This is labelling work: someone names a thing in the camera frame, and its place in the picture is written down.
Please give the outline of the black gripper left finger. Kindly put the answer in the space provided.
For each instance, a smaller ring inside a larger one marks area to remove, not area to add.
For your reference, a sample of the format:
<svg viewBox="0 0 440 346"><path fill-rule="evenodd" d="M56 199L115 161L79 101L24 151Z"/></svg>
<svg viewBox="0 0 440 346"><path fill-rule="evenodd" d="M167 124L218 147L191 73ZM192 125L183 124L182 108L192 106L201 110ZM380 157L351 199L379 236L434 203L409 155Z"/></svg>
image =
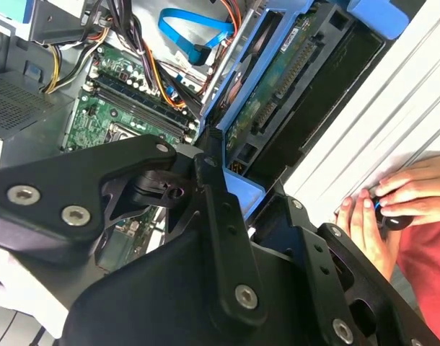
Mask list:
<svg viewBox="0 0 440 346"><path fill-rule="evenodd" d="M223 135L213 130L197 147L142 135L1 168L0 306L60 337L73 302L104 276L95 253L116 223L158 206L174 234L203 185L235 195L249 217L265 190L223 158Z"/></svg>

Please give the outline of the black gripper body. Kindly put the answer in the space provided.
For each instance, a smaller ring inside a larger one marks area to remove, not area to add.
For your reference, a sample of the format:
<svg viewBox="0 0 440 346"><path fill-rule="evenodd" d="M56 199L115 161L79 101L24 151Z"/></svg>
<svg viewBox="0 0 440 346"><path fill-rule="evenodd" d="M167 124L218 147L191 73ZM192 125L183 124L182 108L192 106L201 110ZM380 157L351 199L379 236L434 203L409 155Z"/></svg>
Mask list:
<svg viewBox="0 0 440 346"><path fill-rule="evenodd" d="M324 342L308 254L324 241L292 229L280 252L245 231L189 231L88 288L62 345L308 345Z"/></svg>

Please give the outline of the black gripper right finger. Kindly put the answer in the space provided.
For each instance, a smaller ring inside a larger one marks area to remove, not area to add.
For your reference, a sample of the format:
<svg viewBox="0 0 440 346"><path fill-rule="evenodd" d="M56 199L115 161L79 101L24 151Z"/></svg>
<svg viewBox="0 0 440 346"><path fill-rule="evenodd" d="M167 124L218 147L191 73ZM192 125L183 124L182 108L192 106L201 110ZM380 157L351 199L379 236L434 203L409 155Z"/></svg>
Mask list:
<svg viewBox="0 0 440 346"><path fill-rule="evenodd" d="M253 219L267 303L259 345L438 345L439 339L336 225L271 190Z"/></svg>

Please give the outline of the person's left hand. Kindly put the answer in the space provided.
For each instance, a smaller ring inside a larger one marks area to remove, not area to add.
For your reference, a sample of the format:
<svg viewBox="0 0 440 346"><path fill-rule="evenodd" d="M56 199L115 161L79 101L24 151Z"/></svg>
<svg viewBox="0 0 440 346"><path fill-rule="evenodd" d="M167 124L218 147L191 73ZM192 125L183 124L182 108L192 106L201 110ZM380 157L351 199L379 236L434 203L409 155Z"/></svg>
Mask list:
<svg viewBox="0 0 440 346"><path fill-rule="evenodd" d="M390 232L385 241L381 238L369 191L361 190L355 200L346 197L333 216L333 221L390 281L400 248L401 232Z"/></svg>

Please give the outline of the person's right hand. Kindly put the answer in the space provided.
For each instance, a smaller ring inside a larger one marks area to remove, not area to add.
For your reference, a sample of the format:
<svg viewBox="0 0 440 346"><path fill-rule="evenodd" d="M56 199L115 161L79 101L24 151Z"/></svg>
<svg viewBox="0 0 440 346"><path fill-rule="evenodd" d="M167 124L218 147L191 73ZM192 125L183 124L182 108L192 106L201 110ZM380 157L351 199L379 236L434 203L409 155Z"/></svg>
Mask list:
<svg viewBox="0 0 440 346"><path fill-rule="evenodd" d="M440 222L440 156L391 173L374 193L383 216L411 216L413 226Z"/></svg>

